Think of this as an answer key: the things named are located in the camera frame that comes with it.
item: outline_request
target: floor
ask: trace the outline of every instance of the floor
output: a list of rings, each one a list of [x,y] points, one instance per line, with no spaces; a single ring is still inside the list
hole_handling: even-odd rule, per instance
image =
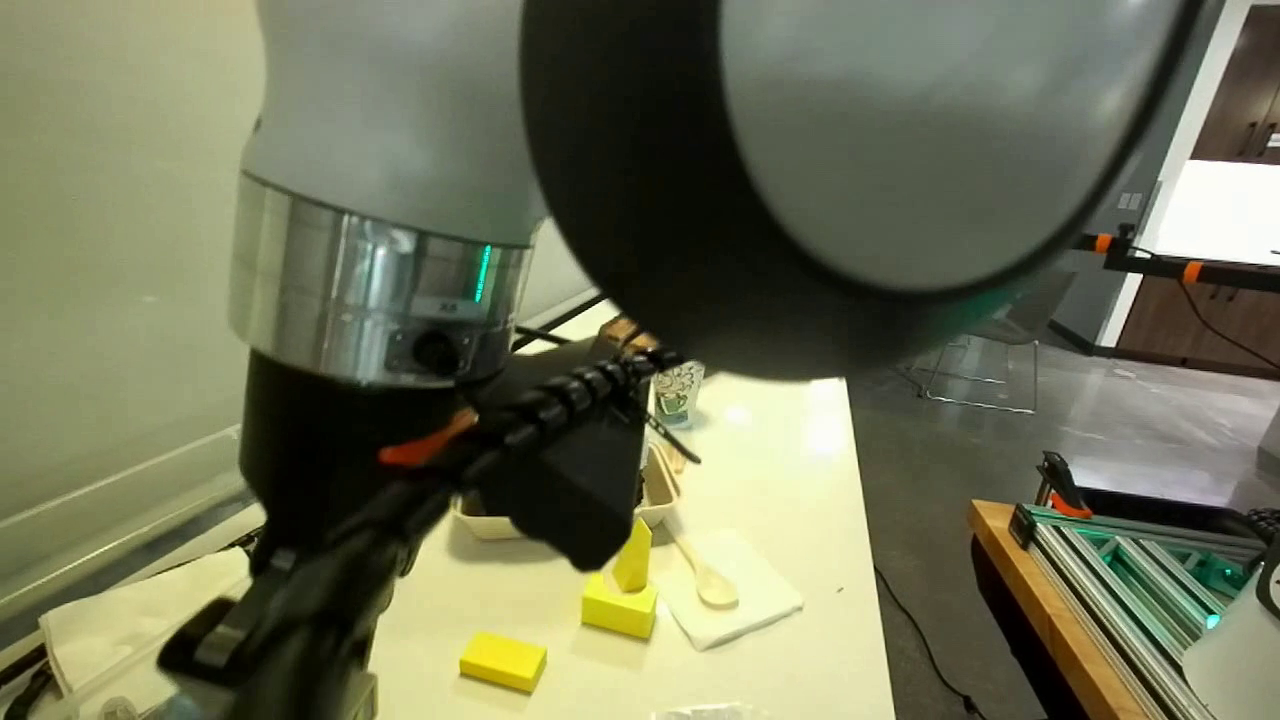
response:
[[[974,342],[957,355],[947,365],[970,365],[974,375],[1005,370],[998,344]],[[1014,355],[1014,381],[1029,381],[1029,355]],[[1057,450],[1092,487],[1231,510],[1280,506],[1280,472],[1254,462],[1280,410],[1270,381],[1039,350],[1036,411],[968,402],[922,402],[903,370],[850,386],[876,566],[921,616],[953,683],[990,720],[1048,718],[1048,710],[974,593],[964,518],[970,498],[1031,499],[1036,462]],[[968,718],[927,673],[921,641],[884,593],[880,611],[896,714]]]

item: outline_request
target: yellow foam piece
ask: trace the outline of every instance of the yellow foam piece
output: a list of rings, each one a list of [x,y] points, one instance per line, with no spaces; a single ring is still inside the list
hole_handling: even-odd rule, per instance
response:
[[[533,697],[549,651],[511,638],[477,633],[458,655],[458,676]]]
[[[593,571],[583,586],[583,625],[646,641],[656,625],[656,589],[622,593],[608,571]]]
[[[646,589],[646,549],[650,549],[650,529],[636,518],[627,543],[613,556],[613,579],[622,593]]]

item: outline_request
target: white table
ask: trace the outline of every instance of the white table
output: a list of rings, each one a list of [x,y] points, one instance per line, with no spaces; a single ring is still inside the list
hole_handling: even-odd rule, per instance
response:
[[[608,718],[646,720],[689,705],[749,705],[775,720],[890,718],[870,543],[845,381],[767,386],[712,375],[698,429],[704,466],[679,475],[689,532],[731,529],[805,611],[694,651],[672,616],[646,644],[580,629],[580,577],[555,553],[482,543],[442,522],[376,633],[379,718]],[[650,553],[650,571],[679,566]],[[471,633],[549,647],[533,697],[471,683],[455,660]]]

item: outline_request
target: yellow block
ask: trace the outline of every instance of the yellow block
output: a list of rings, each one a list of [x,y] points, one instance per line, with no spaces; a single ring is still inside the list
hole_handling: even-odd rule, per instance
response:
[[[549,669],[549,651],[511,638],[477,633],[458,655],[458,676],[501,683],[511,692],[533,692]]]
[[[656,593],[622,593],[608,571],[593,571],[583,586],[583,625],[646,641],[656,625]]]
[[[622,593],[646,589],[646,549],[650,549],[650,529],[636,518],[627,543],[613,556],[613,579]]]

